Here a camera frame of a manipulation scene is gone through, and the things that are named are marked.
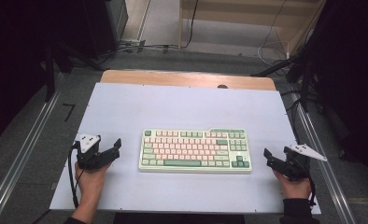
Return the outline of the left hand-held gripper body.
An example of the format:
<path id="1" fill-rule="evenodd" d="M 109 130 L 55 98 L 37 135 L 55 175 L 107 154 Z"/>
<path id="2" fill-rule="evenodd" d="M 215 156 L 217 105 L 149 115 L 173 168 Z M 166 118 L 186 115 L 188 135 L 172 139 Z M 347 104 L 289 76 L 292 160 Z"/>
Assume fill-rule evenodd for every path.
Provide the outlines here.
<path id="1" fill-rule="evenodd" d="M 100 135 L 81 134 L 76 142 L 78 166 L 82 170 L 94 171 L 102 167 L 99 151 Z"/>

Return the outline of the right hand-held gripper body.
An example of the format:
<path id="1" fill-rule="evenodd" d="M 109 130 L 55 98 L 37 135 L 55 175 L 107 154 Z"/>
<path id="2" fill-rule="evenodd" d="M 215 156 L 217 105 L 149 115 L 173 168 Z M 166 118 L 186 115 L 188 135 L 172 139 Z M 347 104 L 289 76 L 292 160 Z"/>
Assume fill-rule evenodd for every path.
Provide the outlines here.
<path id="1" fill-rule="evenodd" d="M 327 158 L 306 144 L 284 147 L 286 154 L 286 176 L 289 181 L 298 181 L 309 177 L 310 160 L 327 161 Z"/>

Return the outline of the green and pink mechanical keyboard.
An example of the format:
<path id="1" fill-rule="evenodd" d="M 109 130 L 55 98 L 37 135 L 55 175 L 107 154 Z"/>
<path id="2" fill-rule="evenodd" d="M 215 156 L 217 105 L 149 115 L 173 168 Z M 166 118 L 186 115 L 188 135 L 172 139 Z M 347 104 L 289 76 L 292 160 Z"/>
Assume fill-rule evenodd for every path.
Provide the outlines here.
<path id="1" fill-rule="evenodd" d="M 146 129 L 138 167 L 152 172 L 249 173 L 248 136 L 243 129 Z"/>

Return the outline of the person's right hand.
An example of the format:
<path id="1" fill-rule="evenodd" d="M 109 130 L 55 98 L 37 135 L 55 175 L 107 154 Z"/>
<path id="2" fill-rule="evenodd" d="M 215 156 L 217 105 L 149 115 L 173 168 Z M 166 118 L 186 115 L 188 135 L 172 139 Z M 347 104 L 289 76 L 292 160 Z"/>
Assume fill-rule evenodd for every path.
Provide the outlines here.
<path id="1" fill-rule="evenodd" d="M 289 181 L 283 174 L 273 171 L 280 183 L 281 192 L 286 199 L 308 199 L 312 189 L 308 178 Z"/>

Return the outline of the person's left hand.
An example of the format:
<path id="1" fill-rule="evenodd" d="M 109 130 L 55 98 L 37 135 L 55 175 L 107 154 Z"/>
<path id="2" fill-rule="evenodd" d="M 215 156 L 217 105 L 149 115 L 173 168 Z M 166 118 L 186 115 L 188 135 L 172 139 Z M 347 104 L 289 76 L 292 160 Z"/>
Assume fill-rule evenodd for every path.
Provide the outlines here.
<path id="1" fill-rule="evenodd" d="M 110 164 L 107 164 L 96 171 L 85 171 L 80 169 L 77 163 L 75 164 L 81 204 L 99 202 L 109 167 Z"/>

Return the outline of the black metal stand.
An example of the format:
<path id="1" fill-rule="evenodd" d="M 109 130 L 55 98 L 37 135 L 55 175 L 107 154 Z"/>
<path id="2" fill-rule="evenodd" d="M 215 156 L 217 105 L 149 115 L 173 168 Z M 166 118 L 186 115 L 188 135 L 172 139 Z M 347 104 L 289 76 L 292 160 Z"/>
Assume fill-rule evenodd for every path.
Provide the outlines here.
<path id="1" fill-rule="evenodd" d="M 48 40 L 45 41 L 45 69 L 47 86 L 47 95 L 45 101 L 49 102 L 55 92 L 55 81 L 52 47 Z"/>
<path id="2" fill-rule="evenodd" d="M 303 77 L 302 87 L 300 89 L 300 98 L 298 99 L 298 102 L 302 106 L 304 112 L 307 113 L 307 102 L 309 101 L 308 95 L 312 77 L 313 63 L 303 53 L 290 56 L 288 59 L 273 65 L 269 64 L 261 56 L 261 54 L 258 54 L 258 57 L 262 60 L 263 63 L 268 65 L 268 68 L 264 71 L 261 71 L 260 73 L 254 74 L 254 77 L 267 77 L 289 65 L 291 66 L 291 69 L 287 75 L 287 81 L 289 83 L 293 83 L 299 77 Z"/>

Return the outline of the wooden table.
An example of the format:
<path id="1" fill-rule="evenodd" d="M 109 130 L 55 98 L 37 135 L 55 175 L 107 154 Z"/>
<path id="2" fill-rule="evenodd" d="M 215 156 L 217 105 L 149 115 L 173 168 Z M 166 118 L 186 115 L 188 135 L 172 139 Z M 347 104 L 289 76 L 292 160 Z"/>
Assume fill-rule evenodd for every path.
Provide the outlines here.
<path id="1" fill-rule="evenodd" d="M 235 90 L 276 90 L 274 81 L 269 77 L 242 77 L 193 72 L 107 70 L 102 74 L 101 82 L 204 88 L 226 86 L 228 89 Z"/>

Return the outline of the black curtain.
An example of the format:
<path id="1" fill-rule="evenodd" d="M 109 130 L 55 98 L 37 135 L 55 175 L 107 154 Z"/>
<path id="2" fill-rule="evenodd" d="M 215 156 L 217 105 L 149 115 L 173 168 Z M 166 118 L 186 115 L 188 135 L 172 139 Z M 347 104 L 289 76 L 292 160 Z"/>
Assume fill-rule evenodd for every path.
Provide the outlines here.
<path id="1" fill-rule="evenodd" d="M 118 49 L 129 19 L 125 0 L 0 0 L 0 136 L 46 87 L 45 41 L 64 73 L 75 57 L 99 70 Z"/>
<path id="2" fill-rule="evenodd" d="M 368 0 L 326 0 L 305 48 L 342 149 L 368 167 Z"/>

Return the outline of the light wooden shelf unit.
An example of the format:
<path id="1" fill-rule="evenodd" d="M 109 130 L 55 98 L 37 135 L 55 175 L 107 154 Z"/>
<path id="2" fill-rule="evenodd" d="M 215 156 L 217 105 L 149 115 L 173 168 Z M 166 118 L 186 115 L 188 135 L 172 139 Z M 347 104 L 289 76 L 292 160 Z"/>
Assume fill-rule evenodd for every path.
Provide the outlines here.
<path id="1" fill-rule="evenodd" d="M 276 29 L 285 51 L 293 56 L 318 22 L 327 0 L 179 0 L 177 44 L 181 49 L 183 20 L 221 21 Z"/>

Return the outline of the metal floor rail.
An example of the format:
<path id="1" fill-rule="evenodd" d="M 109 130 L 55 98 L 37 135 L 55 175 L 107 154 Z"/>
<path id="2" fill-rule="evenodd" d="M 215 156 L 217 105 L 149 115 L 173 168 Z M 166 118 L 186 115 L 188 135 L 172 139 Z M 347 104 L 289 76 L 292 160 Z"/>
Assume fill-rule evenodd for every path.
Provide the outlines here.
<path id="1" fill-rule="evenodd" d="M 318 153 L 324 154 L 324 147 L 322 146 L 318 134 L 315 130 L 313 122 L 308 113 L 306 113 L 300 104 L 297 104 L 298 118 L 304 128 L 307 143 Z M 328 161 L 318 161 L 318 168 L 323 176 L 326 188 L 332 198 L 335 211 L 339 216 L 341 224 L 357 224 L 347 198 L 338 183 L 338 179 L 333 171 L 331 164 Z"/>
<path id="2" fill-rule="evenodd" d="M 33 97 L 0 137 L 0 215 L 60 95 Z"/>

